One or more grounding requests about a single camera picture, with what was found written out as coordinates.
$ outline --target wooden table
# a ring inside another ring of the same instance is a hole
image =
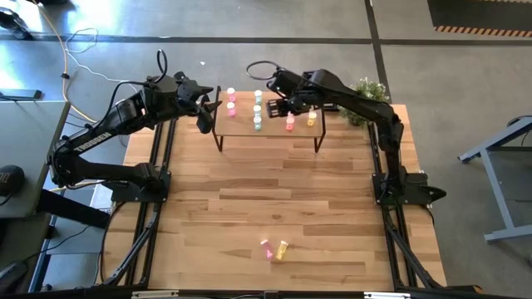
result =
[[[325,119],[321,110],[316,110],[317,117],[313,126],[309,127],[307,125],[308,114],[297,115],[295,116],[293,130],[287,131],[286,117],[268,117],[268,101],[279,99],[279,96],[272,91],[265,91],[261,104],[262,128],[257,131],[253,122],[255,94],[252,91],[237,91],[235,101],[236,116],[230,117],[226,107],[226,104],[229,103],[229,96],[225,91],[218,89],[218,92],[217,100],[224,102],[214,115],[213,135],[219,151],[223,149],[225,136],[314,138],[314,151],[316,153],[319,151],[323,137],[325,137]]]
[[[393,107],[405,124],[402,162],[416,172],[406,107]],[[327,113],[326,121],[328,135],[319,154],[311,140],[272,137],[230,138],[220,153],[212,137],[198,131],[196,119],[180,119],[150,288],[391,290],[367,129],[348,125],[336,113]],[[152,140],[151,130],[132,135],[125,164],[146,162]],[[138,208],[127,203],[112,221],[107,276],[131,246]],[[413,252],[445,285],[430,216],[417,206],[404,209]],[[290,244],[281,262],[265,258],[260,247],[265,238],[275,247],[281,240]],[[406,281],[404,258],[399,254],[397,260]]]

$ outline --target black floor stripe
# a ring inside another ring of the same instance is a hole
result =
[[[55,42],[57,37],[48,33],[33,33],[33,41]],[[61,36],[65,41],[69,36]],[[76,35],[72,42],[90,42],[92,35]],[[16,41],[12,35],[0,35],[0,40]],[[253,43],[253,44],[326,44],[369,45],[371,38],[326,38],[326,37],[124,37],[99,35],[98,42],[115,43]]]
[[[34,42],[56,42],[49,33],[33,33]],[[73,42],[89,42],[92,35],[78,35]],[[0,41],[18,41],[10,34],[0,34]],[[423,39],[378,39],[386,46],[486,46],[531,47],[532,40],[423,40]],[[370,45],[372,38],[320,38],[320,37],[123,37],[99,35],[98,42],[109,43],[250,43],[250,44],[322,44],[322,45]]]
[[[392,103],[392,95],[390,92],[390,85],[388,84],[388,77],[386,75],[386,67],[384,67],[381,40],[379,39],[379,31],[377,30],[377,20],[375,19],[375,12],[373,11],[372,0],[365,0],[364,2],[366,3],[369,32],[372,34],[372,45],[373,52],[375,53],[375,63],[377,64],[377,75],[379,76],[379,81],[386,87],[386,95],[390,97],[390,103]]]

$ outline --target yellow cable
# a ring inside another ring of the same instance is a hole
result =
[[[63,41],[62,41],[61,37],[59,36],[59,33],[57,33],[56,28],[52,25],[52,22],[50,22],[50,20],[48,19],[48,16],[46,15],[46,13],[39,7],[39,5],[37,4],[37,2],[35,0],[32,0],[32,2],[33,2],[33,4],[35,4],[37,6],[37,9],[41,13],[41,15],[44,17],[44,19],[47,21],[48,25],[50,25],[50,27],[52,28],[53,32],[56,34],[57,39],[59,40],[59,44],[61,45],[61,49],[63,50],[63,57],[65,59],[65,70],[64,70],[64,73],[67,74],[68,73],[68,57],[67,57],[67,50],[65,50],[65,46],[63,45]],[[62,93],[63,93],[63,99],[65,100],[65,102],[70,103],[72,109],[75,112],[77,112],[79,115],[83,116],[83,118],[85,118],[86,120],[88,120],[88,121],[90,121],[92,123],[96,123],[96,120],[93,120],[89,116],[85,115],[83,112],[81,112],[79,109],[77,109],[74,106],[74,104],[72,104],[68,100],[68,97],[67,97],[67,84],[66,83],[67,83],[67,79],[63,78]]]

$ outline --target white cable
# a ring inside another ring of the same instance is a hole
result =
[[[87,44],[87,46],[83,49],[83,50],[80,50],[80,51],[73,51],[71,50],[69,47],[68,47],[68,42],[72,40],[72,38],[74,38],[79,32],[84,32],[84,31],[87,31],[87,30],[94,30],[94,37],[92,38],[92,40]],[[70,58],[72,58],[72,60],[77,64],[77,66],[81,67],[81,68],[84,68],[86,70],[88,70],[91,74],[93,75],[97,75],[97,76],[100,76],[104,79],[106,79],[107,81],[112,81],[112,82],[122,82],[123,80],[118,80],[118,79],[110,79],[108,78],[106,75],[104,74],[101,74],[99,72],[95,72],[93,70],[91,70],[91,68],[89,68],[88,66],[85,66],[85,65],[82,65],[71,53],[74,53],[74,54],[80,54],[80,53],[83,53],[87,50],[89,50],[90,48],[92,48],[93,46],[95,46],[96,44],[98,43],[98,29],[96,28],[93,28],[93,27],[90,27],[90,28],[85,28],[85,29],[80,29],[74,33],[72,33],[72,35],[70,35],[67,40],[65,41],[65,50],[66,50],[66,53],[68,54],[68,56]],[[133,89],[133,91],[137,92],[136,88],[129,84],[129,86]]]

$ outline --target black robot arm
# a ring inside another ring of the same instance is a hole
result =
[[[327,70],[306,71],[297,75],[276,64],[277,69],[269,78],[267,87],[279,94],[281,100],[273,104],[276,116],[286,116],[290,111],[295,115],[308,112],[311,107],[323,107],[324,104],[340,105],[358,115],[373,121],[377,125],[378,143],[387,159],[388,176],[386,192],[393,196],[402,196],[406,188],[406,170],[401,165],[400,147],[404,125],[386,102],[371,100],[346,87],[337,76]]]
[[[55,184],[75,188],[84,179],[101,179],[125,181],[139,189],[157,190],[161,187],[160,174],[152,164],[98,164],[86,161],[80,154],[116,135],[129,135],[143,128],[154,129],[157,124],[185,115],[198,118],[197,126],[202,133],[211,131],[214,121],[210,113],[221,104],[209,103],[207,94],[212,87],[199,86],[183,72],[174,77],[164,74],[148,77],[146,82],[137,84],[142,85],[142,90],[118,101],[100,122],[86,125],[84,130],[72,136],[63,136],[55,144],[48,157]]]

